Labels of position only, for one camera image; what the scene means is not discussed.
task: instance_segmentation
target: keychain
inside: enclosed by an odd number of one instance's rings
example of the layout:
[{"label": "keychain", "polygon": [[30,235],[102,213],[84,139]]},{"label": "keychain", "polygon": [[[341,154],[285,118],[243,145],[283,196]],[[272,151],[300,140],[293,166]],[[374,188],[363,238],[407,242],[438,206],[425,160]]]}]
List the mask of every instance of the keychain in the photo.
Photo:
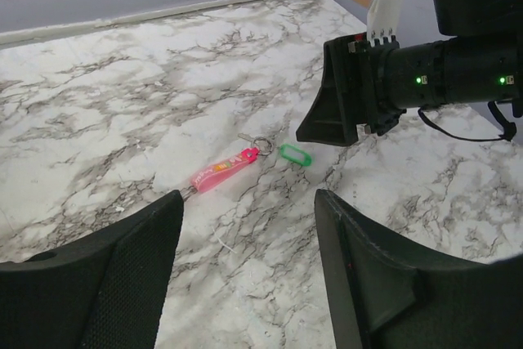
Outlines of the keychain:
[{"label": "keychain", "polygon": [[[249,135],[245,134],[238,134],[238,138],[244,139],[251,143],[256,143],[256,141],[260,141],[260,137],[251,138]],[[285,143],[279,148],[279,155],[281,155],[284,159],[287,159],[292,163],[302,165],[303,167],[308,167],[312,164],[312,157],[308,153],[301,149],[298,149],[296,146],[289,145],[288,143]]]},{"label": "keychain", "polygon": [[[208,167],[197,171],[191,178],[191,186],[181,191],[181,197],[187,200],[196,193],[203,193],[211,190],[218,186],[223,181],[232,177],[243,168],[246,168],[251,163],[255,162],[258,157],[266,157],[274,151],[274,145],[270,139],[264,136],[257,136],[255,138],[250,137],[246,134],[239,134],[238,138],[245,141],[251,142],[251,147],[241,151],[239,154],[221,161],[209,165]],[[312,157],[303,150],[298,149],[295,146],[284,144],[279,148],[279,154],[303,167],[308,167],[312,163]]]},{"label": "keychain", "polygon": [[274,145],[269,139],[263,136],[257,136],[256,138],[246,137],[251,142],[250,148],[241,151],[229,159],[197,171],[190,178],[191,186],[181,191],[182,198],[187,200],[198,192],[203,193],[211,190],[256,161],[258,157],[266,157],[273,152]]}]

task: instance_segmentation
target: pink keychain strap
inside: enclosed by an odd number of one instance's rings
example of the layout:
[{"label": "pink keychain strap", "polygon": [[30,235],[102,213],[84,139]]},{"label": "pink keychain strap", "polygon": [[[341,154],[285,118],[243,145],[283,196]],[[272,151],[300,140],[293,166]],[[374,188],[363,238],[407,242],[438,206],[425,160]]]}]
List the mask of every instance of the pink keychain strap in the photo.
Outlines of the pink keychain strap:
[{"label": "pink keychain strap", "polygon": [[190,179],[190,184],[198,192],[209,191],[256,161],[259,154],[260,150],[257,147],[245,149],[230,159],[209,165],[205,169],[198,171]]}]

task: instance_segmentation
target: marble floor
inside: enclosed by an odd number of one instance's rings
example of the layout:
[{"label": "marble floor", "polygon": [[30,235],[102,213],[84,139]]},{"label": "marble floor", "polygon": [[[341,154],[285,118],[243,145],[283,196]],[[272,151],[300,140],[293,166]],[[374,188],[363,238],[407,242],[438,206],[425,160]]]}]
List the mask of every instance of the marble floor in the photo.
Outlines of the marble floor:
[{"label": "marble floor", "polygon": [[[246,146],[295,143],[326,40],[364,31],[333,0],[265,0],[0,51],[0,260],[22,261],[187,186]],[[497,130],[466,106],[431,115]],[[349,149],[301,145],[195,195],[157,348],[333,348],[315,190],[410,239],[491,262],[523,249],[523,148],[415,113]]]}]

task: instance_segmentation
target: white string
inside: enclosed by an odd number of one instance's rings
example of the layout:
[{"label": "white string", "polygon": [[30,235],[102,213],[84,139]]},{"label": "white string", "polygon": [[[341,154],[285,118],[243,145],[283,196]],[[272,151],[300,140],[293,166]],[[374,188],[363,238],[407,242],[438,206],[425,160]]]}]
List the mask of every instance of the white string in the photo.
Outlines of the white string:
[{"label": "white string", "polygon": [[220,243],[223,247],[227,248],[229,251],[231,251],[232,253],[236,253],[236,251],[234,249],[232,249],[231,247],[229,247],[227,244],[225,244],[223,241],[221,241],[221,239],[218,237],[217,233],[216,233],[216,230],[214,229],[214,226],[212,227],[212,231],[214,232],[214,237],[217,238],[218,240],[218,243]]}]

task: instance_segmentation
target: key ring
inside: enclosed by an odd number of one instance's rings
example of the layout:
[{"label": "key ring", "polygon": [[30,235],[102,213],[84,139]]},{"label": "key ring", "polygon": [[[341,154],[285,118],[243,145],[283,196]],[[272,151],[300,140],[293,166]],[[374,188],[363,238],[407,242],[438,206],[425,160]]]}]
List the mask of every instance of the key ring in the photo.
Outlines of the key ring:
[{"label": "key ring", "polygon": [[[259,145],[257,145],[257,142],[265,142],[267,144],[266,149],[262,149]],[[265,138],[264,136],[257,136],[253,139],[253,142],[251,146],[254,148],[256,147],[258,150],[260,150],[259,155],[262,157],[266,157],[270,155],[275,150],[274,144],[270,141],[270,139]]]}]

